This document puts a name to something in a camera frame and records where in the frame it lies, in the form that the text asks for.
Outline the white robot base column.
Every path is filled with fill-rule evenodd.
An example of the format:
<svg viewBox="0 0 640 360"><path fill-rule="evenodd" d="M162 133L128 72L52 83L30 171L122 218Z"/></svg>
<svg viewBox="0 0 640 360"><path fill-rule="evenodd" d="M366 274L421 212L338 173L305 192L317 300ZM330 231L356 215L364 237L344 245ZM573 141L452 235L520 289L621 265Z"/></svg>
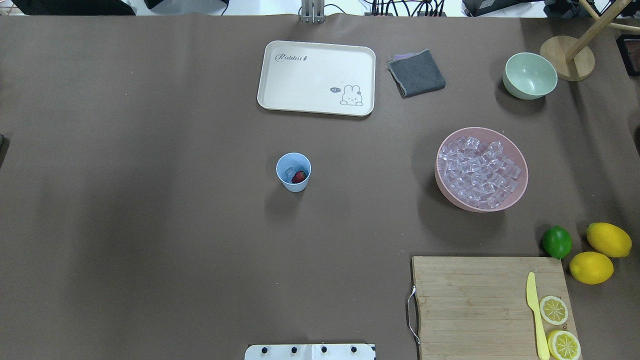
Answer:
<svg viewBox="0 0 640 360"><path fill-rule="evenodd" d="M254 344L247 347L245 360L375 360L374 344Z"/></svg>

